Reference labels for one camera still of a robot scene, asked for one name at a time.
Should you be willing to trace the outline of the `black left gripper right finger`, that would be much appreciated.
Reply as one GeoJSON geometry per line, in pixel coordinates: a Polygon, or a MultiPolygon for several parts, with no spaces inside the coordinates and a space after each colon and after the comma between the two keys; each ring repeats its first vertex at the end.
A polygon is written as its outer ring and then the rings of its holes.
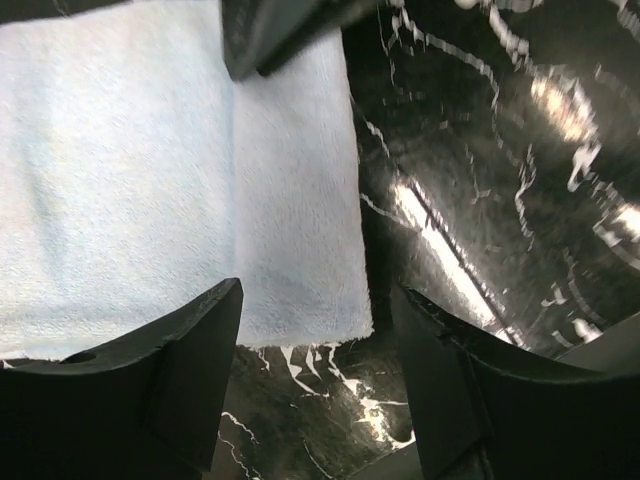
{"type": "Polygon", "coordinates": [[[425,478],[638,477],[637,373],[525,351],[400,286],[394,330],[425,478]]]}

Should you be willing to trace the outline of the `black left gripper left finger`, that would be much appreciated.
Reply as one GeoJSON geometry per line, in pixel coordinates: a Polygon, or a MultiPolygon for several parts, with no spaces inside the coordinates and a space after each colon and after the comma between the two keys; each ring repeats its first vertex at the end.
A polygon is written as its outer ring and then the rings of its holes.
{"type": "Polygon", "coordinates": [[[236,278],[61,361],[1,370],[5,479],[199,479],[209,473],[243,303],[236,278]]]}

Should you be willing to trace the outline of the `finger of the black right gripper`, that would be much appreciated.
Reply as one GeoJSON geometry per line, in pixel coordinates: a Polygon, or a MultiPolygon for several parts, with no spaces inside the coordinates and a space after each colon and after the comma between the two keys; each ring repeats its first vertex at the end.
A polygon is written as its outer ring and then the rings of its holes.
{"type": "Polygon", "coordinates": [[[380,5],[377,0],[223,0],[223,56],[230,77],[269,76],[305,47],[380,5]]]}

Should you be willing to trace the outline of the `light blue towel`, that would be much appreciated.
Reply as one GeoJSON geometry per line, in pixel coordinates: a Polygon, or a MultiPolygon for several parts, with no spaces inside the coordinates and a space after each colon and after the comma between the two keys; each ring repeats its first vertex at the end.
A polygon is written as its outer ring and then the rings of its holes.
{"type": "Polygon", "coordinates": [[[232,81],[215,1],[1,29],[1,355],[62,359],[244,290],[250,347],[373,329],[342,37],[232,81]]]}

